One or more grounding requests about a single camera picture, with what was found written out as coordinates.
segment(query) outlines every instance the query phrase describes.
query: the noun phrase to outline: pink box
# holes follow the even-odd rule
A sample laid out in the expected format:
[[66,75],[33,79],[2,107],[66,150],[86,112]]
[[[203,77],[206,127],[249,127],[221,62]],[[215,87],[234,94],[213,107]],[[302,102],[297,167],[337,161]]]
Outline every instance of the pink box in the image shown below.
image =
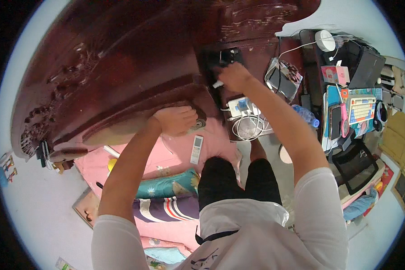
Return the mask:
[[322,66],[324,82],[346,84],[349,83],[349,73],[347,67]]

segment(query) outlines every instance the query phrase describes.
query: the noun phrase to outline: water bottle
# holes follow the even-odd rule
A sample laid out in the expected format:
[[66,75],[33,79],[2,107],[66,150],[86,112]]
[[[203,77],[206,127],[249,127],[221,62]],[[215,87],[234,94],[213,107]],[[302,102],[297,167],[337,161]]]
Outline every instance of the water bottle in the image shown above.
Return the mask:
[[306,108],[303,108],[302,106],[299,105],[292,105],[291,106],[294,111],[297,111],[297,113],[312,127],[318,127],[320,125],[320,122],[318,119],[315,118],[313,113],[309,111]]

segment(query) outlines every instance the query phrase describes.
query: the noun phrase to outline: hand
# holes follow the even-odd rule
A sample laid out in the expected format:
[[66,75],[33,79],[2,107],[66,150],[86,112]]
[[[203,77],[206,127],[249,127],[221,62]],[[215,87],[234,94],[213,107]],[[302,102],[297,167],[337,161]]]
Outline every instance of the hand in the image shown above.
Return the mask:
[[161,125],[162,133],[173,137],[185,135],[198,119],[196,111],[191,106],[161,109],[152,117]]
[[242,64],[235,62],[223,68],[218,79],[224,83],[228,90],[243,93],[247,90],[246,82],[254,79],[254,76]]

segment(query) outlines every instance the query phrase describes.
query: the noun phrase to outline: air conditioner remote control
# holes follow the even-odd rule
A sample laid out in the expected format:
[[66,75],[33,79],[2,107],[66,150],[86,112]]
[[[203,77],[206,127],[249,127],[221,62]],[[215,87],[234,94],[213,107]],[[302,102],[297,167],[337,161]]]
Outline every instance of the air conditioner remote control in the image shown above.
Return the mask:
[[192,153],[190,154],[190,163],[197,165],[200,160],[201,146],[203,145],[203,137],[196,135],[193,140]]

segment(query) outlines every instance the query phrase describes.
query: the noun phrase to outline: striped pillow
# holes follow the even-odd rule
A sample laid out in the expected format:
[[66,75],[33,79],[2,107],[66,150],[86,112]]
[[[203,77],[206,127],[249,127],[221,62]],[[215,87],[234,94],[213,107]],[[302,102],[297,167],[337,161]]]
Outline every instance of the striped pillow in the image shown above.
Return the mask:
[[200,217],[198,197],[194,194],[135,199],[132,207],[133,215],[145,222],[188,221]]

